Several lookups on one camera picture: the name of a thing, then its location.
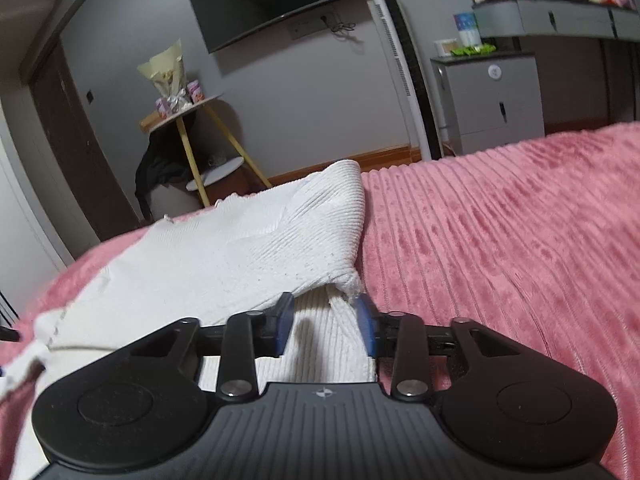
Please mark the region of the pink corduroy bedspread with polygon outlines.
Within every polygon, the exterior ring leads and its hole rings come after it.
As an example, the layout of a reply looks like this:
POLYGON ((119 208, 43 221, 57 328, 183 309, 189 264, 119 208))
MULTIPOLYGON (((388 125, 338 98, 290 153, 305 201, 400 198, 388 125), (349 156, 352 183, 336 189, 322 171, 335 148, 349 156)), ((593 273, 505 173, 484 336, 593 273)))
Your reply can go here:
POLYGON ((639 474, 639 127, 360 174, 356 269, 381 311, 472 318, 600 382, 603 461, 639 474))

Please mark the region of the pink can on table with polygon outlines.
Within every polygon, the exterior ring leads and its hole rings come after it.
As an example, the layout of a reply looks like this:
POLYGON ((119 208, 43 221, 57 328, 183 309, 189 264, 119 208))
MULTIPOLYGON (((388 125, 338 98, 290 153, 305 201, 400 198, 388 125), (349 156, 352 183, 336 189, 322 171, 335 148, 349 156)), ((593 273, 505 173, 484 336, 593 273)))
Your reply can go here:
POLYGON ((205 100, 204 92, 197 79, 189 81, 186 85, 186 90, 188 90, 190 99, 193 103, 199 103, 205 100))

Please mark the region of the white round stool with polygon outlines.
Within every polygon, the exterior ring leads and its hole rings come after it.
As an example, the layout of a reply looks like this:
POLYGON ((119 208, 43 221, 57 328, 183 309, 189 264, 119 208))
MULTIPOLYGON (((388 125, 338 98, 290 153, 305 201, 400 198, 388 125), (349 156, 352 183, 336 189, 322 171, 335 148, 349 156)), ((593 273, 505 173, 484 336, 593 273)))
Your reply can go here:
POLYGON ((148 196, 154 221, 168 216, 177 218, 202 208, 200 200, 186 188, 175 185, 159 185, 148 196))

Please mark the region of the yellow legged side table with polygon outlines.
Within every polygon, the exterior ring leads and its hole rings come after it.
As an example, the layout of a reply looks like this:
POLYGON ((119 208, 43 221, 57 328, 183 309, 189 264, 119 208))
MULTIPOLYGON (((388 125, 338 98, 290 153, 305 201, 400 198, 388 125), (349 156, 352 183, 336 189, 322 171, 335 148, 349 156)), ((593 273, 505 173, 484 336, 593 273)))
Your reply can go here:
POLYGON ((192 103, 179 113, 163 118, 156 110, 146 116, 140 122, 140 129, 150 136, 153 132, 169 125, 175 125, 178 129, 186 159, 192 172, 192 178, 198 191, 198 197, 204 208, 210 206, 210 200, 202 178, 202 172, 194 156, 193 147, 201 148, 209 156, 216 153, 230 155, 235 151, 247 164, 248 168, 265 188, 272 188, 272 183, 258 168, 256 162, 250 157, 241 142, 224 123, 217 112, 216 102, 222 101, 222 93, 209 96, 200 102, 192 103))

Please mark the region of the grey vanity desk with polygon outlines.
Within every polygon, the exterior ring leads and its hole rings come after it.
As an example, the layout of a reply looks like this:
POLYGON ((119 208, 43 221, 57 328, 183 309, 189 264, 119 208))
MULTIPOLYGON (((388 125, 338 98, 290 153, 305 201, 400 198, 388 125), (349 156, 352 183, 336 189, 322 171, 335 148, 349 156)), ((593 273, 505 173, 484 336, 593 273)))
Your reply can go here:
POLYGON ((474 6, 480 36, 535 55, 544 130, 639 119, 639 13, 565 0, 474 6))

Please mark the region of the blue white tissue box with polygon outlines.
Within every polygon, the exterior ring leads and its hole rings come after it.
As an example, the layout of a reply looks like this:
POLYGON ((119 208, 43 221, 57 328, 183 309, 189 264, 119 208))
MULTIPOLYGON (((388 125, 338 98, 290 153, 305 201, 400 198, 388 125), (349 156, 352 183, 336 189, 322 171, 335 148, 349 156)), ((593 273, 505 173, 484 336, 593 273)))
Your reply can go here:
POLYGON ((454 14, 454 24, 456 24, 463 47, 477 47, 482 44, 480 30, 473 12, 454 14))

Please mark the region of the small white box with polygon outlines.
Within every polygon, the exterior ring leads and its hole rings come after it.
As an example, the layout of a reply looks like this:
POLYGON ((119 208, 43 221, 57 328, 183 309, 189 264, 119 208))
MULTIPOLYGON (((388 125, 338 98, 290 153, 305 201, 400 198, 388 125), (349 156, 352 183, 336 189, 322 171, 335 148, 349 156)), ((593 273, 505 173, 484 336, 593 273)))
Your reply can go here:
POLYGON ((453 56, 454 50, 459 47, 458 40, 456 38, 435 40, 434 46, 436 53, 440 58, 449 58, 450 56, 453 56))

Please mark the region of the green item on cabinet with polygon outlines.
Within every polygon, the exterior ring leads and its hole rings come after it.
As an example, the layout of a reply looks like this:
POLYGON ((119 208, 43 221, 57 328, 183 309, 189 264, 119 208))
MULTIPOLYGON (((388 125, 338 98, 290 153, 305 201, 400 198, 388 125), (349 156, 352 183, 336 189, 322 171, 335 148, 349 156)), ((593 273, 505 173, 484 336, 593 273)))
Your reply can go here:
POLYGON ((450 51, 453 58, 470 58, 471 56, 490 55, 497 51, 492 44, 478 44, 477 46, 460 47, 450 51))

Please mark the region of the white tower fan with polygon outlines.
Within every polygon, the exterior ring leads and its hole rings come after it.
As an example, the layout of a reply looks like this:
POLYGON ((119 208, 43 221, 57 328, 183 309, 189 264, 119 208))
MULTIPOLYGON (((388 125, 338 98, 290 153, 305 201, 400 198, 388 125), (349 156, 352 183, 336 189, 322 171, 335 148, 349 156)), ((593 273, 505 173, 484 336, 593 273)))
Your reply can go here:
POLYGON ((402 118, 413 148, 423 160, 442 158, 437 122, 420 55, 399 0, 367 0, 381 39, 402 118))

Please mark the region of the black garment on stool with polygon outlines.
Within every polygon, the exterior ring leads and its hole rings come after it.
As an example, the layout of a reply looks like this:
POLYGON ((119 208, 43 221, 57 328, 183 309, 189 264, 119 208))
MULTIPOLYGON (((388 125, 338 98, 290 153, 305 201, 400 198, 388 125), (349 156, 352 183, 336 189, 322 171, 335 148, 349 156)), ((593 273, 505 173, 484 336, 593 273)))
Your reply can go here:
POLYGON ((134 175, 134 196, 143 219, 152 220, 149 195, 159 185, 179 184, 192 178, 176 122, 160 127, 149 135, 149 144, 134 175))

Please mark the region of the dark wooden door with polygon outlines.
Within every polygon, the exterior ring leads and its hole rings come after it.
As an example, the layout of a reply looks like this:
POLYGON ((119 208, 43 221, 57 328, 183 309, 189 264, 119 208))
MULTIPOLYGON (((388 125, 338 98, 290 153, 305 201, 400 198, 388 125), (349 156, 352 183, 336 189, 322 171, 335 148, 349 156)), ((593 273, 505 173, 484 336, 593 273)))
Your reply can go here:
POLYGON ((61 171, 64 205, 57 198, 56 226, 70 253, 137 229, 139 221, 99 146, 80 102, 62 46, 56 44, 29 84, 44 137, 61 171))

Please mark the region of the cream wrapped flower bouquet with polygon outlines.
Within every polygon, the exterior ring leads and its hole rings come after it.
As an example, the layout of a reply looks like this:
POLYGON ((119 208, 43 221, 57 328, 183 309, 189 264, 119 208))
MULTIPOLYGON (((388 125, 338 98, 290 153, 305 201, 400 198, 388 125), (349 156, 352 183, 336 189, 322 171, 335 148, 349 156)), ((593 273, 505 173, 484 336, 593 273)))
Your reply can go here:
POLYGON ((171 115, 190 106, 180 39, 165 51, 152 56, 148 62, 139 65, 137 71, 157 90, 171 115))

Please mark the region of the white ribbed knit sweater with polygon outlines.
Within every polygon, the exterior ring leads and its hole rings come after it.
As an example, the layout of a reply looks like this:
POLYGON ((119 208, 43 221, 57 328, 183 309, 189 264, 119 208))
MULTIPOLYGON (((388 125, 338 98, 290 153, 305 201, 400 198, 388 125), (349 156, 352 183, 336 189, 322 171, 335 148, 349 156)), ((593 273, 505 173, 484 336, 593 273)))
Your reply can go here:
POLYGON ((30 422, 44 388, 179 318, 218 325, 292 292, 291 337, 283 356, 258 361, 259 381, 370 382, 350 303, 362 289, 365 215, 360 168, 347 159, 90 250, 18 322, 21 341, 1 350, 2 477, 46 466, 30 422))

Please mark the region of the grey drawer cabinet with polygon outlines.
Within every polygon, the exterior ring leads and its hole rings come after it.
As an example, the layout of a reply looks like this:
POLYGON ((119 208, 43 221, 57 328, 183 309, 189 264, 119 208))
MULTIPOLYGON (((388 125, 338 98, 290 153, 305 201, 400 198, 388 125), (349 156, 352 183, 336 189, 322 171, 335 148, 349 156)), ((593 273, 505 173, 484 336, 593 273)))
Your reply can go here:
POLYGON ((433 58, 432 67, 448 142, 456 154, 544 136, 535 55, 503 51, 433 58))

